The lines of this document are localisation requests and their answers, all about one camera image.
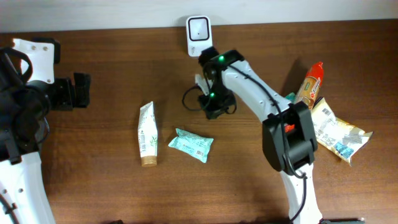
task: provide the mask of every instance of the gold cap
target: gold cap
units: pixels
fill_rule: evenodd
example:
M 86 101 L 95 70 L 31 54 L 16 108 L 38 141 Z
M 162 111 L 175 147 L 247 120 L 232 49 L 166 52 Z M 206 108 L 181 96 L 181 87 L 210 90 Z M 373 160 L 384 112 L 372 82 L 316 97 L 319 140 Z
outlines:
M 141 158 L 142 167 L 154 167 L 157 165 L 156 156 L 144 156 Z

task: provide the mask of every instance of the white wall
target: white wall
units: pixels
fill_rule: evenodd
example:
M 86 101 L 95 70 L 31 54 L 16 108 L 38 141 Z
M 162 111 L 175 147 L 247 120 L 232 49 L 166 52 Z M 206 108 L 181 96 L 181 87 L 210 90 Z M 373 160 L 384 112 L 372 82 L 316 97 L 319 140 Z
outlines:
M 398 18 L 398 0 L 0 0 L 0 32 Z

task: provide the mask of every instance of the wooden table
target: wooden table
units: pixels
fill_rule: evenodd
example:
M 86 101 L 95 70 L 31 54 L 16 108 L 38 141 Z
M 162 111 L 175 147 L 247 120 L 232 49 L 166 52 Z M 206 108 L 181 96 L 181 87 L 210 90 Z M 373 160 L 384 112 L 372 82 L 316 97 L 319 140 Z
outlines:
M 51 112 L 43 179 L 57 223 L 237 223 L 285 218 L 279 173 L 262 153 L 261 125 L 238 100 L 234 115 L 208 121 L 181 105 L 201 73 L 187 55 L 185 28 L 28 34 L 62 43 L 57 77 L 92 75 L 86 110 Z M 220 52 L 238 49 L 257 74 L 286 95 L 322 61 L 320 95 L 335 114 L 365 131 L 370 143 L 353 166 L 320 146 L 313 173 L 325 218 L 398 220 L 398 21 L 306 22 L 214 26 Z M 139 107 L 155 103 L 158 166 L 142 168 Z M 188 102 L 194 103 L 194 97 Z M 167 145 L 175 128 L 214 138 L 203 164 Z

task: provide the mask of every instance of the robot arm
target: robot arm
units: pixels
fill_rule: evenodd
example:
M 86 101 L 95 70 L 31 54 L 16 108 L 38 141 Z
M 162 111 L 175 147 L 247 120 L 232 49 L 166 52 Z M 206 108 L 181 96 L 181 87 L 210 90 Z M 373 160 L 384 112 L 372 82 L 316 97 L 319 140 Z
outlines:
M 50 110 L 90 102 L 90 76 L 75 73 L 75 86 L 55 78 L 59 43 L 34 41 L 14 39 L 14 48 L 0 49 L 0 223 L 55 223 L 42 180 L 43 120 Z M 9 55 L 22 59 L 21 73 Z
M 262 122 L 263 152 L 270 165 L 282 176 L 289 199 L 290 219 L 294 218 L 294 224 L 320 223 L 322 214 L 318 209 L 312 180 L 313 153 L 317 149 L 317 142 L 308 107 L 303 103 L 293 105 L 269 88 L 235 50 L 223 55 L 219 55 L 215 49 L 205 50 L 199 63 L 203 67 L 205 79 L 197 80 L 197 83 L 211 83 L 210 90 L 200 85 L 203 92 L 208 94 L 198 99 L 207 118 L 215 119 L 227 113 L 230 106 L 236 106 L 233 93 L 237 94 Z M 295 125 L 294 130 L 286 133 L 291 167 L 284 154 L 282 141 L 285 137 L 281 134 L 280 115 L 286 124 Z M 294 172 L 305 174 L 306 180 L 294 176 Z

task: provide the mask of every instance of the wire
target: wire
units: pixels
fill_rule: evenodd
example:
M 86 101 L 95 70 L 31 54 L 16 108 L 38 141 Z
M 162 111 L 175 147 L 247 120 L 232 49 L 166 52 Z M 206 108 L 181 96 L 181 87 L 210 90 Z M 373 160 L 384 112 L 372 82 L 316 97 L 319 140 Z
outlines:
M 0 60 L 5 62 L 5 67 L 10 73 L 15 72 L 16 70 L 14 64 L 12 64 L 12 62 L 9 60 L 8 55 L 12 55 L 19 59 L 22 59 L 28 64 L 26 72 L 21 74 L 21 76 L 19 77 L 22 80 L 23 84 L 27 83 L 27 81 L 31 78 L 33 73 L 32 62 L 30 61 L 29 57 L 23 52 L 15 50 L 12 47 L 6 47 L 0 49 Z
M 210 85 L 209 85 L 209 81 L 208 81 L 208 79 L 207 79 L 206 76 L 205 76 L 205 81 L 206 81 L 207 88 L 208 88 L 208 91 L 209 91 L 209 94 L 210 94 Z M 201 88 L 200 88 L 198 85 L 194 85 L 193 87 L 189 88 L 189 89 L 184 93 L 184 95 L 182 96 L 182 105 L 183 105 L 187 110 L 189 110 L 189 111 L 202 111 L 202 110 L 205 110 L 205 109 L 210 105 L 210 101 L 211 101 L 211 98 L 210 98 L 210 97 L 209 97 L 209 100 L 207 101 L 206 105 L 205 105 L 204 107 L 200 107 L 200 109 L 191 109 L 191 108 L 189 108 L 189 107 L 185 104 L 185 97 L 187 96 L 187 94 L 188 94 L 190 91 L 192 91 L 192 90 L 194 90 L 194 89 L 201 90 Z
M 6 199 L 1 194 L 0 194 L 0 202 L 4 206 L 4 208 L 6 209 L 6 211 L 4 213 L 6 215 L 10 215 L 12 223 L 13 224 L 19 224 L 18 219 L 17 219 L 17 217 L 15 216 L 15 213 L 14 213 L 14 209 L 16 209 L 15 206 L 11 207 L 7 203 Z
M 50 125 L 49 125 L 49 122 L 47 122 L 47 119 L 45 117 L 44 117 L 44 124 L 45 124 L 45 128 L 46 128 L 47 132 L 45 133 L 45 136 L 42 138 L 42 140 L 38 141 L 37 144 L 42 144 L 50 134 Z
M 300 208 L 298 209 L 297 213 L 296 213 L 296 214 L 293 216 L 293 218 L 290 220 L 290 224 L 293 224 L 293 221 L 294 221 L 297 217 L 299 217 L 301 211 L 302 211 L 303 208 L 304 208 L 305 200 L 307 199 L 307 179 L 308 179 L 307 176 L 305 176 L 305 177 L 303 178 L 303 185 L 304 185 L 304 186 L 303 186 L 303 199 L 302 199 L 302 201 L 301 201 L 301 206 L 300 206 Z
M 226 114 L 235 114 L 235 112 L 236 112 L 236 109 L 238 108 L 238 106 L 236 105 L 236 103 L 234 104 L 234 110 L 232 110 L 232 112 L 229 112 L 228 110 L 229 110 L 229 108 L 227 108 L 226 110 L 225 110 L 225 113 Z
M 279 108 L 278 102 L 276 102 L 276 100 L 271 96 L 271 94 L 268 92 L 268 90 L 261 85 L 261 83 L 259 83 L 257 80 L 253 79 L 252 77 L 250 77 L 250 75 L 240 71 L 239 69 L 237 69 L 236 67 L 232 66 L 232 65 L 228 65 L 228 67 L 232 68 L 233 70 L 237 71 L 238 73 L 240 73 L 241 75 L 243 75 L 245 78 L 249 79 L 250 81 L 254 82 L 256 85 L 258 85 L 265 93 L 266 95 L 269 97 L 269 99 L 271 100 L 273 106 L 276 107 L 276 110 L 279 113 L 279 118 L 280 118 L 280 130 L 282 131 L 282 139 L 283 139 L 283 143 L 284 143 L 284 157 L 285 157 L 285 162 L 287 163 L 289 169 L 293 172 L 293 175 L 296 176 L 296 178 L 299 179 L 303 179 L 303 183 L 304 183 L 304 193 L 303 193 L 303 200 L 301 203 L 301 206 L 299 208 L 299 210 L 297 211 L 297 213 L 293 216 L 293 218 L 290 220 L 290 223 L 293 223 L 293 221 L 300 215 L 301 211 L 304 208 L 305 205 L 305 200 L 307 198 L 307 175 L 306 173 L 303 173 L 302 175 L 299 175 L 293 168 L 292 162 L 290 161 L 290 157 L 289 157 L 289 152 L 288 149 L 286 147 L 286 133 L 285 133 L 285 122 L 282 116 L 282 112 Z
M 198 85 L 194 85 L 193 87 L 189 88 L 184 95 L 182 96 L 182 105 L 189 111 L 201 111 L 201 110 L 205 110 L 209 105 L 210 105 L 210 97 L 209 100 L 207 101 L 206 105 L 204 107 L 201 107 L 200 109 L 192 109 L 189 108 L 186 104 L 185 104 L 185 97 L 187 96 L 187 94 L 192 91 L 192 90 L 201 90 L 201 88 Z

